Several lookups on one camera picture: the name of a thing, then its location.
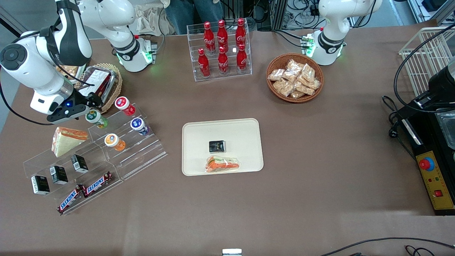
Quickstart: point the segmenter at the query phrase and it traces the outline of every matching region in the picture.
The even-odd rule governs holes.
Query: blue lid
[[[142,118],[135,118],[131,120],[130,125],[133,130],[140,130],[144,128],[144,120]]]

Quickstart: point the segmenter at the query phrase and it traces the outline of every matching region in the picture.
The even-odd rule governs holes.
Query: orange bottle
[[[113,147],[117,151],[122,151],[126,147],[125,141],[118,138],[114,133],[110,133],[104,137],[104,144],[108,147]]]

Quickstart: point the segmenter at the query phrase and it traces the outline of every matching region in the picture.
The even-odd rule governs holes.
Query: small black box
[[[209,141],[208,142],[208,151],[209,153],[224,153],[226,152],[226,147],[224,140]]]
[[[65,168],[60,166],[52,166],[49,168],[51,171],[52,182],[55,184],[66,184],[68,182],[68,178],[66,177]]]
[[[71,162],[73,162],[74,170],[76,170],[76,172],[83,174],[88,172],[87,163],[85,162],[85,159],[82,156],[76,154],[72,155]]]
[[[31,183],[33,185],[33,193],[35,194],[45,195],[51,191],[49,189],[49,184],[47,183],[47,178],[45,176],[33,176],[31,178]]]

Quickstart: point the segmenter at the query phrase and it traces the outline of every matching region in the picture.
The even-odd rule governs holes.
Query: black machine
[[[436,215],[455,215],[455,59],[398,110]]]

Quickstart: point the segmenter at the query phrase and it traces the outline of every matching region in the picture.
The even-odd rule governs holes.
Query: wicker basket
[[[278,93],[277,90],[275,90],[275,88],[273,87],[272,81],[267,79],[267,77],[272,73],[273,70],[279,69],[279,68],[286,69],[288,61],[290,59],[294,59],[296,62],[302,63],[302,64],[307,63],[314,69],[315,77],[321,82],[321,85],[314,92],[313,95],[305,95],[305,96],[302,96],[297,99],[293,99],[291,97],[285,97],[284,95]],[[268,88],[270,88],[270,90],[278,98],[283,99],[288,102],[293,102],[293,103],[302,103],[302,102],[307,102],[309,100],[314,99],[321,92],[322,87],[324,86],[324,75],[322,74],[322,70],[319,67],[319,65],[316,62],[314,62],[314,60],[312,60],[311,58],[309,58],[303,54],[298,54],[298,53],[285,53],[285,54],[282,54],[282,55],[274,58],[267,67],[266,80],[267,80]]]
[[[101,108],[101,113],[105,113],[108,109],[110,109],[112,107],[115,99],[117,99],[117,97],[120,95],[121,83],[123,80],[121,78],[120,70],[118,70],[118,68],[112,64],[100,63],[100,64],[95,64],[94,66],[113,70],[116,74],[115,82],[114,82],[114,85],[112,86],[111,92],[109,92],[109,95],[107,96],[107,101],[104,104],[104,106]],[[81,86],[81,83],[77,82],[74,85],[74,88],[77,89],[80,86]]]

